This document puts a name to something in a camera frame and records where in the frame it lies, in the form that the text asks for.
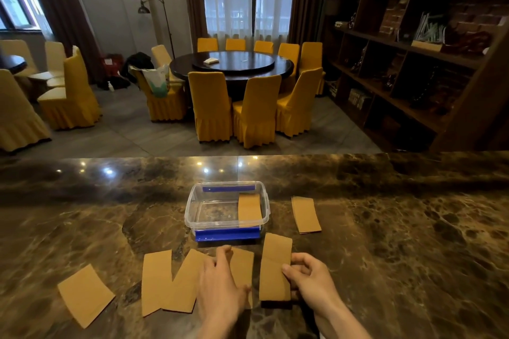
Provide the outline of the black backpack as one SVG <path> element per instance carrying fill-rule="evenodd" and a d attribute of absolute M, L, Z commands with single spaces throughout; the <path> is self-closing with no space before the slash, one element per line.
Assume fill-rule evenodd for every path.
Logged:
<path fill-rule="evenodd" d="M 130 55 L 124 62 L 124 65 L 119 72 L 119 76 L 123 79 L 129 80 L 133 84 L 137 84 L 137 79 L 130 73 L 130 66 L 138 69 L 154 69 L 154 64 L 152 63 L 151 57 L 146 53 L 138 52 Z"/>

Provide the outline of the person's right forearm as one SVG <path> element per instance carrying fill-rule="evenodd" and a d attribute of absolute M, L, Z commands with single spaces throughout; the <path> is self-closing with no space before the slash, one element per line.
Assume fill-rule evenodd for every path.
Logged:
<path fill-rule="evenodd" d="M 328 301 L 311 309 L 320 339 L 372 339 L 341 300 Z"/>

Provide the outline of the yellow covered chair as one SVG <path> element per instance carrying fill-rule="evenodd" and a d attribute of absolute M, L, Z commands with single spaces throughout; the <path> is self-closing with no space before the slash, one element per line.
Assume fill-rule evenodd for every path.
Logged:
<path fill-rule="evenodd" d="M 18 149 L 50 140 L 50 131 L 14 76 L 0 69 L 0 150 Z"/>
<path fill-rule="evenodd" d="M 16 77 L 29 77 L 39 73 L 39 69 L 30 52 L 29 46 L 26 41 L 22 39 L 3 40 L 0 39 L 0 48 L 6 55 L 15 55 L 22 57 L 27 64 L 26 68 L 22 71 L 13 73 Z"/>
<path fill-rule="evenodd" d="M 37 102 L 52 130 L 93 127 L 101 117 L 98 101 L 78 46 L 66 58 L 63 87 L 55 87 L 38 97 Z"/>
<path fill-rule="evenodd" d="M 57 41 L 46 41 L 44 46 L 47 71 L 29 75 L 28 79 L 35 82 L 45 82 L 49 89 L 64 87 L 65 48 L 61 42 Z"/>

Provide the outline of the dark wooden bookshelf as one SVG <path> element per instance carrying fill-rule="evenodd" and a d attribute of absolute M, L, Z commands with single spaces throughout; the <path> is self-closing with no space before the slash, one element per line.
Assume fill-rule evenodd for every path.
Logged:
<path fill-rule="evenodd" d="M 388 0 L 323 0 L 326 89 L 383 151 L 504 149 L 509 143 L 509 0 L 409 0 L 396 37 Z M 423 12 L 445 14 L 440 53 L 412 47 Z M 349 91 L 373 96 L 359 111 Z"/>

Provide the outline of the set of yellow dining chairs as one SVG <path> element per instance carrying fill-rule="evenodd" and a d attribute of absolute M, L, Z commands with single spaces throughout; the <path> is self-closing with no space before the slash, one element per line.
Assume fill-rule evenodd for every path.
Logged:
<path fill-rule="evenodd" d="M 163 45 L 153 47 L 152 53 L 159 67 L 173 61 Z M 283 43 L 279 53 L 266 54 L 293 61 L 293 73 L 286 79 L 279 75 L 249 79 L 239 101 L 228 95 L 222 72 L 189 72 L 189 87 L 185 87 L 169 68 L 166 98 L 155 98 L 141 87 L 152 122 L 180 121 L 192 108 L 200 143 L 228 142 L 235 137 L 245 149 L 273 143 L 277 132 L 294 137 L 309 131 L 315 96 L 321 93 L 325 78 L 322 44 Z"/>

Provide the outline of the brick pattern box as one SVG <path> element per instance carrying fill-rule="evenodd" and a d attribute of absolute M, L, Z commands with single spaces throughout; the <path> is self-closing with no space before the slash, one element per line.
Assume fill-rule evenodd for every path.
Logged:
<path fill-rule="evenodd" d="M 409 0 L 388 0 L 383 15 L 379 34 L 383 36 L 396 37 Z"/>

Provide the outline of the person's right hand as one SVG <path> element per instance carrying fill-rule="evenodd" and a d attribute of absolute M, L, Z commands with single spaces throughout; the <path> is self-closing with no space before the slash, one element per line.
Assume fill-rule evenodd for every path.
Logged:
<path fill-rule="evenodd" d="M 294 252 L 290 265 L 302 265 L 302 282 L 291 284 L 291 289 L 293 293 L 298 293 L 310 308 L 328 301 L 342 301 L 325 263 L 308 253 Z"/>

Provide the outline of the person's left forearm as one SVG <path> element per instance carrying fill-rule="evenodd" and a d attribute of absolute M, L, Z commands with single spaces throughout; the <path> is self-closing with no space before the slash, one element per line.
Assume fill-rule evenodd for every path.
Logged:
<path fill-rule="evenodd" d="M 196 339 L 232 339 L 236 322 L 207 320 L 201 324 Z"/>

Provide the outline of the clear plastic box blue clips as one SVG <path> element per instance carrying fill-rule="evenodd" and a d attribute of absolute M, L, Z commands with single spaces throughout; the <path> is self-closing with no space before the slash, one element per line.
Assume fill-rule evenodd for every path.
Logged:
<path fill-rule="evenodd" d="M 263 220 L 259 227 L 239 227 L 240 193 L 260 195 Z M 198 183 L 188 196 L 184 217 L 197 243 L 258 240 L 270 218 L 269 197 L 265 185 L 260 181 Z"/>

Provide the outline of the small dark side table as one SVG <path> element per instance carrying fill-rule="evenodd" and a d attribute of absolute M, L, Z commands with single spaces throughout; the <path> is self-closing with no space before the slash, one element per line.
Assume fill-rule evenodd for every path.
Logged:
<path fill-rule="evenodd" d="M 17 74 L 24 71 L 27 66 L 26 60 L 21 56 L 0 53 L 0 69 L 5 69 L 11 74 Z"/>

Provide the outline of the person's left hand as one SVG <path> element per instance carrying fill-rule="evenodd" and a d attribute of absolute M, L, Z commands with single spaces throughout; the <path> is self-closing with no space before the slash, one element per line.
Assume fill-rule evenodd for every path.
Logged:
<path fill-rule="evenodd" d="M 245 307 L 237 305 L 237 286 L 228 261 L 231 249 L 231 246 L 218 247 L 215 259 L 207 258 L 200 272 L 197 301 L 202 323 L 237 322 L 245 311 Z"/>

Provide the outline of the round dark wooden dining table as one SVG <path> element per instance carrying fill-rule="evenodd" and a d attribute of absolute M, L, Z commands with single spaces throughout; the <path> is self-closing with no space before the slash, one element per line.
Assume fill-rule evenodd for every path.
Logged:
<path fill-rule="evenodd" d="M 279 55 L 248 51 L 197 52 L 182 55 L 170 64 L 172 74 L 189 87 L 189 72 L 222 72 L 226 78 L 228 95 L 233 101 L 242 100 L 247 81 L 256 77 L 279 75 L 289 77 L 294 62 Z"/>

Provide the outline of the stack of small books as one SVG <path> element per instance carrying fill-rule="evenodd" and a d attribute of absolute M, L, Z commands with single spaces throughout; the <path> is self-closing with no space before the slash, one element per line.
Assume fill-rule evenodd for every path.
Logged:
<path fill-rule="evenodd" d="M 349 91 L 348 102 L 359 111 L 367 111 L 372 103 L 373 96 L 360 89 L 351 89 Z"/>

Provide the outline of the black floor lamp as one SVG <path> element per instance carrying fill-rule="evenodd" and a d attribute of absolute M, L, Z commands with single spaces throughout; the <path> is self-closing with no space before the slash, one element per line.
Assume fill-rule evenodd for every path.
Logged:
<path fill-rule="evenodd" d="M 149 1 L 150 0 L 140 0 L 140 7 L 137 10 L 138 14 L 151 14 L 151 11 L 149 10 L 149 8 L 145 6 L 145 3 L 149 2 Z M 174 49 L 174 44 L 173 44 L 173 36 L 172 36 L 172 33 L 170 31 L 170 27 L 169 27 L 169 19 L 168 19 L 167 10 L 166 10 L 166 7 L 165 7 L 165 1 L 164 0 L 157 0 L 157 1 L 160 2 L 162 4 L 162 6 L 163 6 L 164 17 L 165 17 L 165 21 L 166 21 L 166 27 L 167 27 L 167 30 L 168 30 L 168 34 L 169 34 L 169 40 L 170 40 L 170 46 L 171 46 L 171 50 L 172 50 L 172 55 L 173 55 L 173 58 L 175 58 L 175 49 Z"/>

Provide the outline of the brown cardboard piece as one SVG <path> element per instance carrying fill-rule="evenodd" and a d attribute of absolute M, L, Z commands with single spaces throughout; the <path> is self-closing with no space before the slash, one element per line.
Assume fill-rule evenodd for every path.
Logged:
<path fill-rule="evenodd" d="M 233 246 L 231 252 L 230 269 L 235 285 L 238 288 L 251 286 L 255 254 Z"/>
<path fill-rule="evenodd" d="M 141 290 L 143 317 L 164 307 L 171 294 L 172 282 L 172 250 L 146 253 Z"/>
<path fill-rule="evenodd" d="M 162 302 L 162 309 L 191 314 L 197 297 L 200 271 L 208 255 L 191 249 L 169 290 L 169 296 Z"/>
<path fill-rule="evenodd" d="M 291 202 L 299 234 L 318 233 L 322 231 L 315 211 L 314 199 L 293 196 Z"/>
<path fill-rule="evenodd" d="M 260 266 L 258 297 L 260 301 L 289 302 L 290 282 L 282 272 L 290 265 L 293 240 L 274 233 L 265 233 Z"/>
<path fill-rule="evenodd" d="M 57 288 L 68 311 L 83 329 L 115 298 L 91 264 L 60 282 Z"/>
<path fill-rule="evenodd" d="M 260 195 L 240 193 L 238 200 L 238 222 L 240 228 L 259 227 L 262 223 Z"/>

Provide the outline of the red bag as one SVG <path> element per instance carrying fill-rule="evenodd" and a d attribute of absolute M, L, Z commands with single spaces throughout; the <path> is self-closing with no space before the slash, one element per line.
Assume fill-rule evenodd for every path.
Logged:
<path fill-rule="evenodd" d="M 117 77 L 124 65 L 124 57 L 120 53 L 108 53 L 101 57 L 101 63 L 107 77 Z"/>

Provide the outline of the green and white tote bag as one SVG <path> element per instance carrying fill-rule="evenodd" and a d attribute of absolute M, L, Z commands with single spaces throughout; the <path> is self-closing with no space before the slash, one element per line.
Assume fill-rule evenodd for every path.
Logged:
<path fill-rule="evenodd" d="M 135 77 L 137 85 L 144 86 L 155 98 L 166 98 L 169 93 L 169 64 L 156 69 L 141 69 L 130 65 L 129 73 Z"/>

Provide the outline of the dark round table turntable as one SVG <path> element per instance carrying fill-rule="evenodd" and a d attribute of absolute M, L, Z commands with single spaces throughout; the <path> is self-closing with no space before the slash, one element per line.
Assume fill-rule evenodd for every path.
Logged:
<path fill-rule="evenodd" d="M 247 51 L 198 52 L 193 54 L 192 70 L 200 72 L 247 73 L 273 69 L 275 58 L 265 53 Z M 217 58 L 218 64 L 204 65 L 208 58 Z"/>

